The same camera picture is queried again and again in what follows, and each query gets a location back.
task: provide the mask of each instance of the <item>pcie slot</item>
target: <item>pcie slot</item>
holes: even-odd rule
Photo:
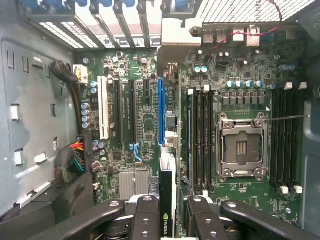
[[[130,116],[130,143],[136,144],[138,142],[137,137],[137,100],[136,100],[136,82],[129,80],[129,116]]]
[[[119,80],[114,81],[114,102],[115,102],[115,118],[116,118],[116,137],[118,139],[118,144],[124,144],[124,112],[123,112],[123,102],[122,102],[122,85]]]
[[[208,93],[202,93],[202,189],[208,191],[208,169],[209,169],[209,101]]]
[[[158,78],[158,119],[159,119],[159,146],[165,143],[165,111],[166,111],[166,92],[164,86],[164,79]]]
[[[197,98],[197,108],[195,109],[196,112],[196,118],[197,118],[197,125],[196,125],[196,132],[195,134],[197,135],[197,141],[196,141],[196,151],[197,151],[197,156],[196,156],[196,161],[197,161],[197,188],[199,191],[199,194],[201,193],[201,185],[202,185],[202,180],[203,180],[203,103],[202,103],[202,96],[201,92],[197,92],[196,95]]]
[[[151,97],[151,94],[150,94],[150,80],[149,79],[144,79],[143,80],[143,96],[146,99],[149,99]]]
[[[100,139],[109,138],[109,113],[108,113],[108,92],[107,78],[98,76],[98,105],[99,105],[99,129]]]

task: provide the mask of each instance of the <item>black pcie slot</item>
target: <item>black pcie slot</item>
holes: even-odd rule
[[[272,118],[277,118],[279,116],[279,92],[274,90],[272,92]],[[279,122],[271,122],[271,161],[270,161],[270,182],[273,186],[276,186],[277,182],[277,165],[278,165],[278,127]]]
[[[286,115],[286,93],[283,91],[279,92],[279,118],[285,117]],[[278,142],[278,158],[277,158],[277,175],[276,175],[276,180],[277,182],[282,185],[283,184],[283,179],[284,179],[284,144],[285,144],[285,122],[284,120],[278,121],[279,124],[279,129],[276,132],[277,134],[277,142]]]
[[[115,102],[115,120],[116,120],[116,137],[118,144],[122,145],[124,143],[124,112],[123,112],[123,102],[122,102],[122,86],[120,81],[114,81],[114,102]]]
[[[134,80],[129,80],[129,125],[130,125],[130,143],[136,144],[138,142],[137,138],[137,103],[136,103],[136,82]]]
[[[202,188],[203,190],[209,190],[208,188],[208,168],[209,168],[209,96],[208,93],[203,93],[202,98]]]
[[[215,131],[215,119],[213,112],[213,98],[214,94],[209,93],[208,96],[208,134],[209,134],[209,146],[208,146],[208,188],[212,190],[214,179],[213,179],[213,163],[214,163],[214,131]]]
[[[293,116],[294,115],[294,92],[293,91],[286,91],[286,116]],[[291,165],[292,165],[292,141],[293,141],[293,132],[294,129],[292,128],[292,119],[286,119],[285,122],[285,143],[284,143],[284,176],[283,181],[290,185],[290,175],[291,175]]]
[[[143,80],[143,96],[146,99],[149,99],[151,97],[151,94],[150,94],[150,80],[149,79],[144,79]]]

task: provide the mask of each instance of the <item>screw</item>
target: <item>screw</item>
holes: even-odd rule
[[[201,197],[199,197],[199,196],[194,196],[194,197],[193,197],[193,200],[194,200],[195,202],[201,202]]]
[[[235,208],[237,206],[237,204],[235,202],[228,202],[227,205],[230,207],[230,208]]]
[[[145,196],[145,197],[143,198],[143,200],[144,200],[144,201],[151,201],[152,198],[151,198],[150,196]]]
[[[119,203],[117,201],[112,201],[110,203],[110,207],[117,207],[117,206],[119,206]]]
[[[90,63],[90,60],[89,60],[89,58],[85,57],[84,59],[82,59],[82,62],[83,62],[84,64],[89,64],[89,63]]]
[[[291,208],[287,207],[287,208],[285,209],[285,213],[286,213],[286,214],[291,214]]]

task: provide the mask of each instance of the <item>screw hole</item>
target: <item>screw hole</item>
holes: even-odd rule
[[[212,231],[211,232],[211,237],[214,238],[214,239],[217,239],[218,238],[218,233],[216,233],[215,231]]]

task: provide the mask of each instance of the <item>blue pcie slot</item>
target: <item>blue pcie slot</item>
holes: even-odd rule
[[[159,119],[159,146],[162,147],[165,144],[165,121],[166,112],[166,92],[164,86],[164,79],[158,78],[158,119]]]

